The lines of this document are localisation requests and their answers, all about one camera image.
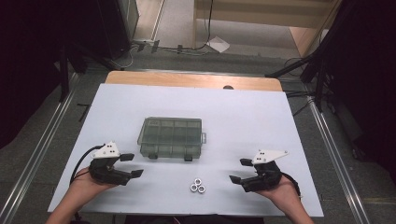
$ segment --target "gray transparent box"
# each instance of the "gray transparent box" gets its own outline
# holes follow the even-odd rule
[[[200,119],[146,118],[137,144],[140,153],[151,159],[199,159],[205,134]]]

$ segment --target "white paper sheet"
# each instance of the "white paper sheet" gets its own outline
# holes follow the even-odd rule
[[[209,40],[206,43],[210,48],[222,53],[230,47],[230,44],[222,40],[220,37],[216,36],[215,38]]]
[[[137,138],[146,117],[201,119],[207,137],[201,158],[187,162],[142,157]],[[133,161],[116,162],[116,169],[125,172],[144,169],[144,173],[127,186],[102,193],[83,207],[85,212],[283,216],[269,200],[256,193],[245,193],[229,178],[254,176],[254,168],[242,166],[239,160],[253,159],[259,149],[273,149],[290,153],[278,159],[277,165],[299,183],[308,214],[323,217],[284,92],[102,84],[49,211],[67,191],[79,158],[89,148],[110,140],[116,141],[121,153],[135,154]],[[87,158],[80,168],[90,162]],[[190,191],[196,177],[206,187],[204,194]]]

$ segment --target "hand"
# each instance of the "hand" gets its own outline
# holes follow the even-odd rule
[[[117,185],[98,183],[92,179],[88,168],[81,169],[61,202],[49,216],[46,224],[69,224],[71,217],[96,195]]]
[[[293,223],[314,223],[306,213],[293,183],[285,176],[280,178],[274,189],[260,190],[256,193],[271,200]]]
[[[76,178],[70,185],[67,193],[70,191],[70,194],[72,194],[76,203],[82,206],[92,200],[99,193],[116,186],[117,185],[97,182],[91,177],[88,167],[86,167],[77,172]]]

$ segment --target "white device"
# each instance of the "white device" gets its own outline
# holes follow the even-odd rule
[[[93,159],[115,158],[119,156],[120,152],[114,141],[105,144],[103,147],[101,147],[92,154]]]
[[[287,156],[287,155],[289,155],[288,151],[260,149],[251,163],[253,165],[268,163],[270,161],[274,161],[276,159],[279,159],[279,158]]]

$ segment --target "black stand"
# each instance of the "black stand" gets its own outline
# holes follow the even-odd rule
[[[319,112],[321,112],[321,98],[324,79],[326,77],[326,57],[331,57],[331,55],[329,55],[330,45],[333,45],[334,39],[340,35],[338,34],[338,31],[342,27],[347,16],[350,15],[355,5],[355,0],[343,1],[341,3],[339,12],[335,17],[334,23],[332,24],[332,28],[329,30],[329,33],[326,34],[326,36],[323,38],[323,41],[313,53],[277,72],[265,75],[265,77],[278,78],[307,63],[307,66],[301,74],[300,79],[303,83],[308,83],[312,81],[312,79],[318,74],[314,102]]]
[[[92,51],[82,47],[77,43],[70,43],[66,40],[61,45],[60,55],[60,69],[61,69],[61,98],[60,102],[64,101],[64,98],[69,93],[69,70],[67,66],[67,59],[72,64],[73,68],[77,73],[85,73],[87,71],[87,64],[82,58],[82,54],[87,55],[106,67],[109,71],[117,70],[115,66],[103,58],[97,56]]]

